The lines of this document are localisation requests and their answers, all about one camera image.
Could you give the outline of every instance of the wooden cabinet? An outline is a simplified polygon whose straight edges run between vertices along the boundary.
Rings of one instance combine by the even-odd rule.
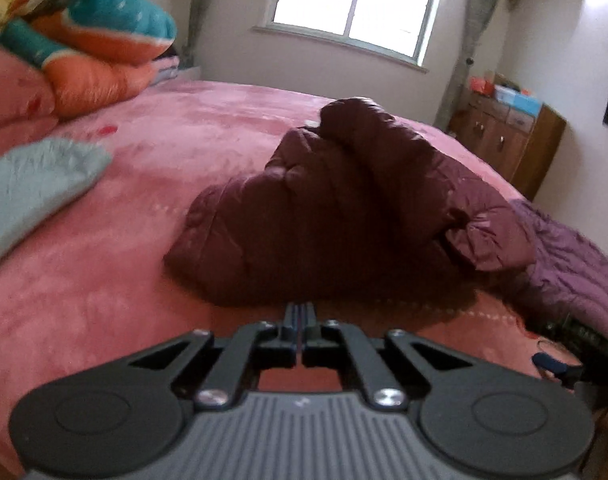
[[[546,105],[534,118],[473,94],[465,117],[453,121],[452,127],[466,149],[533,200],[557,151],[566,121]]]

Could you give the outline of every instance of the curtain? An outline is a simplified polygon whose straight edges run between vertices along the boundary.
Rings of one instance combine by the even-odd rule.
[[[482,33],[488,27],[495,6],[499,0],[468,0],[466,3],[466,19],[464,23],[464,38],[460,56],[450,77],[442,103],[437,111],[434,126],[446,131],[450,118],[455,113],[468,79],[468,71],[473,65],[473,55]]]
[[[188,35],[186,44],[182,47],[180,53],[180,66],[182,68],[189,68],[195,65],[194,51],[209,4],[210,0],[191,0],[191,10],[188,19]]]

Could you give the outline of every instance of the window sill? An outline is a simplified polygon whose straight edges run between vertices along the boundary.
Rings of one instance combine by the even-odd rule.
[[[374,45],[372,43],[366,43],[365,41],[354,40],[352,38],[344,38],[336,34],[330,34],[321,30],[313,30],[311,28],[295,27],[293,25],[279,25],[277,23],[269,23],[263,26],[253,27],[252,30],[255,32],[263,32],[268,34],[288,34],[289,36],[297,36],[299,38],[307,38],[309,40],[324,41],[325,43],[332,43],[343,47],[352,48],[353,50],[359,50],[366,54],[373,56],[382,57],[389,61],[393,61],[398,64],[402,64],[418,72],[427,73],[428,70],[417,64],[412,57],[400,54],[394,50],[383,48],[381,46]]]

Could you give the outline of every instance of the cabinet door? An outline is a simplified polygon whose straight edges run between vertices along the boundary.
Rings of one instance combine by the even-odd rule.
[[[488,129],[488,123],[492,119],[481,110],[470,108],[468,118],[462,130],[457,134],[457,140],[471,153],[479,156],[478,148]]]
[[[510,182],[517,169],[528,137],[504,123],[488,128],[478,156]]]

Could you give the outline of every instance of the bed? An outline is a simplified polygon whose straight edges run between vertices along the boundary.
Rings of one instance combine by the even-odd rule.
[[[162,257],[206,186],[258,171],[282,134],[316,121],[330,100],[214,82],[167,82],[62,124],[54,136],[97,142],[113,162],[81,199],[44,222],[0,264],[0,463],[21,466],[6,424],[14,404],[47,381],[146,348],[193,328],[231,335],[279,320],[283,305],[220,308],[165,271]],[[408,122],[508,200],[521,196],[456,140]],[[536,374],[537,340],[513,310],[482,290],[444,290],[421,303],[318,303],[321,318],[370,335],[417,332],[491,362]],[[329,370],[271,370],[266,390],[337,389]]]

